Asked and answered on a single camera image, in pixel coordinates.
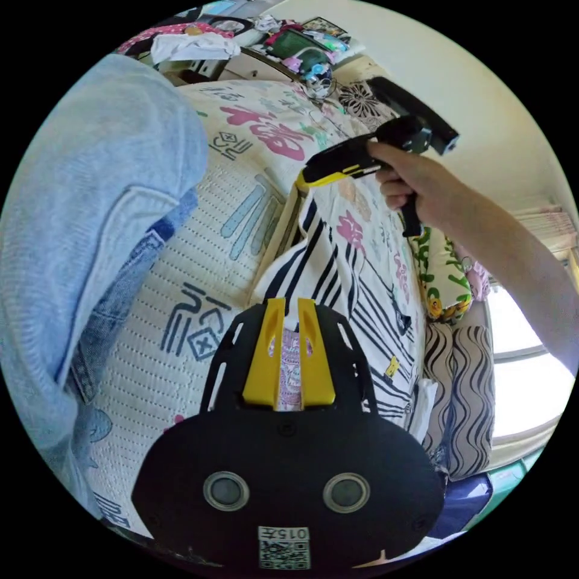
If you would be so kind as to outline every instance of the pink cloth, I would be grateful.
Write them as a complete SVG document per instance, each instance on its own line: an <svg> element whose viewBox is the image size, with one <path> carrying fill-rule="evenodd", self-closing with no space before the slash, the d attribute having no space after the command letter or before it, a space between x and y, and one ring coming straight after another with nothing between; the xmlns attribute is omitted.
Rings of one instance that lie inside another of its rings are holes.
<svg viewBox="0 0 579 579"><path fill-rule="evenodd" d="M283 34L286 30L297 30L300 32L303 30L303 26L301 24L284 24L280 29L279 32L272 34L265 42L265 46L271 46L280 34Z"/></svg>
<svg viewBox="0 0 579 579"><path fill-rule="evenodd" d="M277 410L297 411L302 408L302 379L300 374L300 335L283 331L282 363L279 375L279 398Z"/></svg>
<svg viewBox="0 0 579 579"><path fill-rule="evenodd" d="M186 28L195 26L205 32L214 32L215 34L219 34L225 38L233 38L234 34L232 32L225 32L224 30L219 30L214 28L213 26L209 26L209 24L205 22L186 22L184 24L171 24L170 26L158 26L154 28L148 28L144 30L137 36L133 36L130 40L124 42L119 48L116 50L119 54L124 54L127 52L131 46L134 46L141 40L147 40L151 36L155 34L183 34Z"/></svg>
<svg viewBox="0 0 579 579"><path fill-rule="evenodd" d="M464 275L470 283L473 300L483 302L490 294L489 272L460 244L454 243L457 259L463 265Z"/></svg>

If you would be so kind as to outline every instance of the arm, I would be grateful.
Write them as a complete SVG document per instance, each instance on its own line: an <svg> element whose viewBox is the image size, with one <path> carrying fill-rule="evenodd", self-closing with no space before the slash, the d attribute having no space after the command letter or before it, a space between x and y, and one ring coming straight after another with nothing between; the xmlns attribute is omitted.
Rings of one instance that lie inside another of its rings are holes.
<svg viewBox="0 0 579 579"><path fill-rule="evenodd" d="M577 374L579 295L551 252L517 219L432 159L377 143L369 151L393 168L376 173L390 209L399 209L415 191L420 219L464 245L492 272L549 352Z"/></svg>

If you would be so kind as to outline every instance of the window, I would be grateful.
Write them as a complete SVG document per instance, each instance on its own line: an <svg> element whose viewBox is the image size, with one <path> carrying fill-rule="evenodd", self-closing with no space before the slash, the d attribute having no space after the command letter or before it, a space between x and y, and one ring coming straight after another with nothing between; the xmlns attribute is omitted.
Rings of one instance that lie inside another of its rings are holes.
<svg viewBox="0 0 579 579"><path fill-rule="evenodd" d="M505 289L494 286L487 305L495 353L496 438L557 418L575 379L546 351Z"/></svg>

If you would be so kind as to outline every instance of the clothing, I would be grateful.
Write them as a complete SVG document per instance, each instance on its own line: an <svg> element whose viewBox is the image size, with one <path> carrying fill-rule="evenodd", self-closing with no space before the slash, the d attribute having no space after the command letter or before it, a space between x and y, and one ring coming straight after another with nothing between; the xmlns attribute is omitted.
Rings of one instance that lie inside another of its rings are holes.
<svg viewBox="0 0 579 579"><path fill-rule="evenodd" d="M151 39L151 46L152 46L152 44L153 44L152 38L153 37L156 37L159 34L184 34L185 29L187 29L189 27L196 27L203 33L213 32L215 34L219 34L220 36L223 36L224 38L233 38L235 36L232 32L227 32L225 30L219 30L218 28L214 28L213 26L210 26L206 22L182 22L179 24L171 24L168 26L157 26L154 28L148 28L147 30L144 30L140 34L137 34L137 36L134 36L130 40L123 42L123 44L121 46L119 46L119 48L117 48L116 52L118 54L128 54L129 52L130 52L130 54L133 54L134 51L131 51L131 48L134 47L135 44L137 44L137 43L143 42L144 40L150 40Z"/></svg>
<svg viewBox="0 0 579 579"><path fill-rule="evenodd" d="M109 55L47 117L2 211L0 365L35 447L96 517L83 469L99 368L195 207L206 162L191 104L155 70Z"/></svg>
<svg viewBox="0 0 579 579"><path fill-rule="evenodd" d="M234 41L213 32L188 34L159 34L153 40L151 59L158 65L164 60L229 60L240 54Z"/></svg>

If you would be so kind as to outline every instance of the bed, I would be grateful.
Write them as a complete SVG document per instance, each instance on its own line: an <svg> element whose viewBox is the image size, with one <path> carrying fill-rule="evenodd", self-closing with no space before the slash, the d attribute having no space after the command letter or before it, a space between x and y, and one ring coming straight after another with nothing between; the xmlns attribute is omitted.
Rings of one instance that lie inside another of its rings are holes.
<svg viewBox="0 0 579 579"><path fill-rule="evenodd" d="M198 186L198 207L149 271L109 356L94 403L99 424L87 475L109 520L144 536L150 535L130 495L148 449L198 412L224 331L236 314L271 295L272 276L315 231L323 231L324 243L310 252L297 291L289 293L284 280L277 295L315 293L318 302L350 312L358 339L372 351L380 412L404 428L425 341L411 250L374 178L315 190L293 208L292 186L303 164L366 133L364 124L339 104L316 106L291 83L220 81L179 90L203 120L209 169ZM287 247L298 225L304 238ZM320 260L333 254L331 275L321 280ZM295 299L288 305L281 411L300 403Z"/></svg>

